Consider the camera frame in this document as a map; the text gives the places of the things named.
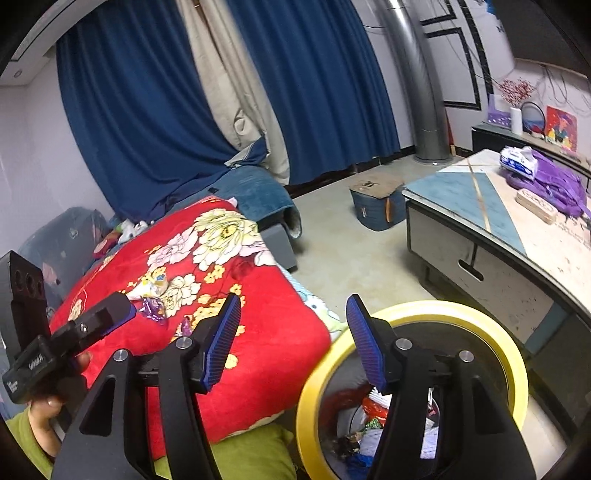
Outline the green sleeve forearm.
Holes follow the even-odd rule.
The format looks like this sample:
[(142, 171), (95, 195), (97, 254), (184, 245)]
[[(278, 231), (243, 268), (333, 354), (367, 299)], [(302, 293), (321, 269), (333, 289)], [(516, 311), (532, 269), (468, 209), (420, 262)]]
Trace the green sleeve forearm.
[(35, 439), (28, 413), (29, 408), (26, 408), (13, 418), (8, 419), (6, 425), (28, 459), (46, 479), (49, 479), (53, 470), (53, 462)]

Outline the left hand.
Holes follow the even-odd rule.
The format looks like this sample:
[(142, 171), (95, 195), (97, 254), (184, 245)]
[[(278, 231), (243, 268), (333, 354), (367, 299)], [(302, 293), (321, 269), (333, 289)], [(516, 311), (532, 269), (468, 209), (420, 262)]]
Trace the left hand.
[(39, 447), (51, 458), (55, 458), (61, 448), (61, 440), (51, 421), (60, 414), (68, 400), (67, 395), (60, 395), (53, 390), (45, 397), (33, 399), (28, 406), (27, 416), (32, 434)]

